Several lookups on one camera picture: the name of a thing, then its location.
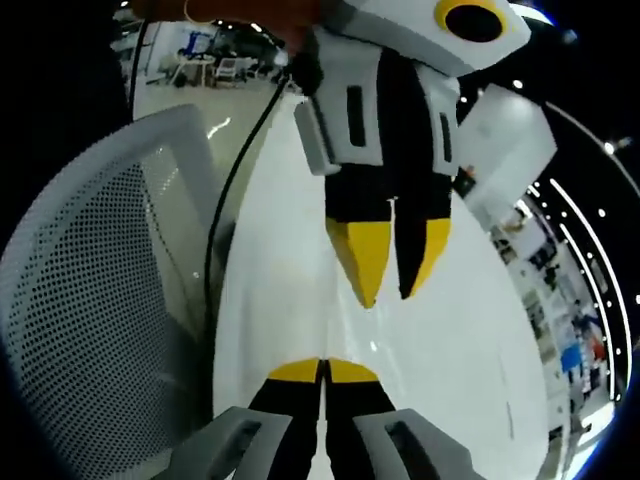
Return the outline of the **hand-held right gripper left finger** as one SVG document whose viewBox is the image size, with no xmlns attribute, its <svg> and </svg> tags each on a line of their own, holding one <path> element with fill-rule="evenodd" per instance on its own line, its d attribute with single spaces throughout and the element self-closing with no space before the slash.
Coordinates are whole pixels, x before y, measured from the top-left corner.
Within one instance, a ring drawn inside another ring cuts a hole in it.
<svg viewBox="0 0 640 480">
<path fill-rule="evenodd" d="M 246 408 L 230 407 L 176 447 L 171 479 L 306 479 L 317 450 L 321 360 L 269 373 Z"/>
</svg>

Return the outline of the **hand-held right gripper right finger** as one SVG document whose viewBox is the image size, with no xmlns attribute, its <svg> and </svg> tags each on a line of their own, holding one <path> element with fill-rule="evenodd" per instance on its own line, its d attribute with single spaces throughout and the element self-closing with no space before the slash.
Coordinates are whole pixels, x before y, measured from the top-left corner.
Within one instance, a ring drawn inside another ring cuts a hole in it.
<svg viewBox="0 0 640 480">
<path fill-rule="evenodd" d="M 336 479 L 479 479 L 469 450 L 413 409 L 398 409 L 367 367 L 331 358 L 326 451 Z"/>
</svg>

